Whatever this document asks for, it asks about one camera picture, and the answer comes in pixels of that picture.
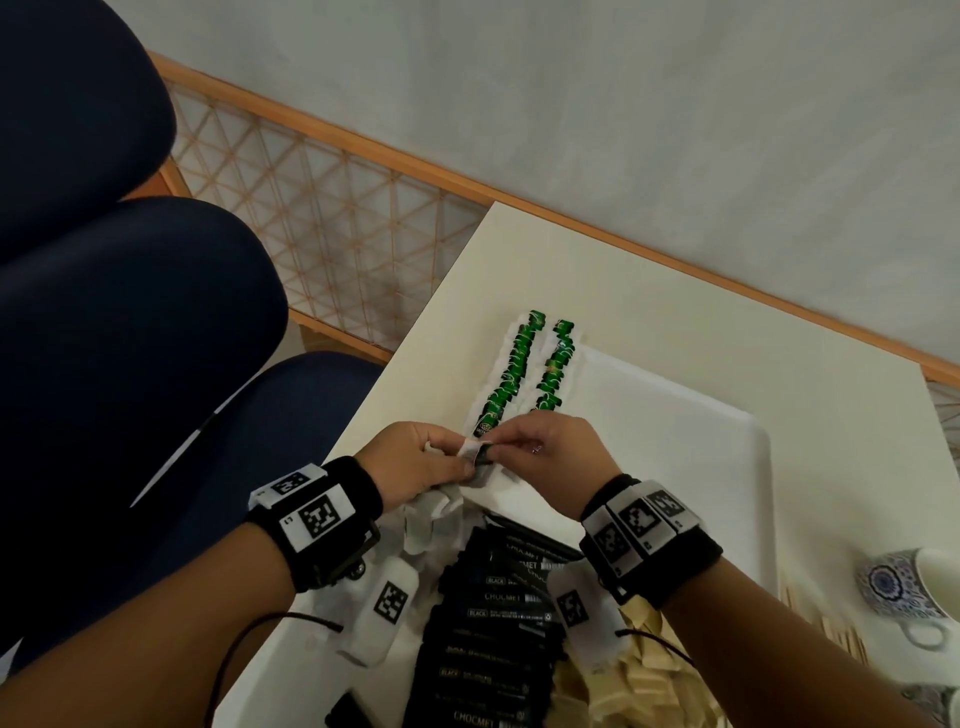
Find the left hand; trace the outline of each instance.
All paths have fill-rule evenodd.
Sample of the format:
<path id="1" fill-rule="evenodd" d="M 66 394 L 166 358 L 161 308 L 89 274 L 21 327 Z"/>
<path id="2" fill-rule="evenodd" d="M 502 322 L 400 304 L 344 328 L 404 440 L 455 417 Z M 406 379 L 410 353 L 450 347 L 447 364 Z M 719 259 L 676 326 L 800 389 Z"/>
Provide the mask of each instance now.
<path id="1" fill-rule="evenodd" d="M 424 452 L 427 442 L 445 454 Z M 464 436 L 426 423 L 393 423 L 356 454 L 383 498 L 383 512 L 394 510 L 434 485 L 469 480 L 473 466 L 455 457 Z"/>

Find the hand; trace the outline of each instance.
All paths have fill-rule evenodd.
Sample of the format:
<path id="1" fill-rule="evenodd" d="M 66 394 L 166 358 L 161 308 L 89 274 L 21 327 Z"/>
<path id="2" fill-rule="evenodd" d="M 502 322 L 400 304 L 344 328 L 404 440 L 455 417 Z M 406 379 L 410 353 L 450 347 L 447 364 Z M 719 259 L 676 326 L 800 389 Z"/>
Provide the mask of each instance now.
<path id="1" fill-rule="evenodd" d="M 513 471 L 565 516 L 579 520 L 590 499 L 622 471 L 590 423 L 537 410 L 495 427 L 488 457 Z"/>
<path id="2" fill-rule="evenodd" d="M 427 442 L 446 455 L 424 452 Z M 445 427 L 393 423 L 380 430 L 356 458 L 376 483 L 387 513 L 431 486 L 472 478 L 473 466 L 454 457 L 463 444 L 463 435 Z"/>

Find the forearm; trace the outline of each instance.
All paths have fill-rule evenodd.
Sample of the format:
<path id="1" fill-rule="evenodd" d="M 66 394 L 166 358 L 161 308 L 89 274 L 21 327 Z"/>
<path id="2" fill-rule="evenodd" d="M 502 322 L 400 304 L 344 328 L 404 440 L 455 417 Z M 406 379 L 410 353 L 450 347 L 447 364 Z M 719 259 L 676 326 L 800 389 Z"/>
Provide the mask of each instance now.
<path id="1" fill-rule="evenodd" d="M 241 525 L 0 687 L 0 725 L 199 726 L 230 643 L 293 598 L 273 541 Z M 274 626 L 244 640 L 224 692 Z"/>
<path id="2" fill-rule="evenodd" d="M 663 613 L 737 728 L 933 723 L 725 559 Z"/>

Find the blue patterned mug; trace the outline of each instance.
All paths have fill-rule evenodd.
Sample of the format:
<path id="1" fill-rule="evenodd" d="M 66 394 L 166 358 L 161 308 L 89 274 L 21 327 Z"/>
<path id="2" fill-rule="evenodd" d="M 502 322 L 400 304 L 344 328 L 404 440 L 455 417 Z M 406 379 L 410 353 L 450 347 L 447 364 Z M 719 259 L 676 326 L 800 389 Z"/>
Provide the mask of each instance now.
<path id="1" fill-rule="evenodd" d="M 937 725 L 960 726 L 960 692 L 956 686 L 911 683 L 901 685 L 900 694 L 932 717 Z"/>
<path id="2" fill-rule="evenodd" d="M 960 562 L 932 548 L 893 551 L 856 567 L 856 585 L 877 614 L 892 617 L 914 646 L 947 649 L 950 627 L 960 617 Z M 922 642 L 914 630 L 931 627 L 936 642 Z"/>

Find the wristband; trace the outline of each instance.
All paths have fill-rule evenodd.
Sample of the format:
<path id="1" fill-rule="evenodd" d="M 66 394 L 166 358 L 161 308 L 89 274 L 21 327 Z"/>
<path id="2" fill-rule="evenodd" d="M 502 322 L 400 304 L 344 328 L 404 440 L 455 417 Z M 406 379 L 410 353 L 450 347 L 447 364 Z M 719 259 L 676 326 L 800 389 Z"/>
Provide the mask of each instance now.
<path id="1" fill-rule="evenodd" d="M 298 592 L 337 581 L 380 540 L 383 499 L 354 457 L 312 463 L 250 494 L 248 522 L 276 543 Z"/>
<path id="2" fill-rule="evenodd" d="M 678 498 L 626 474 L 590 499 L 581 523 L 587 536 L 580 548 L 619 604 L 640 595 L 659 609 L 723 553 Z"/>

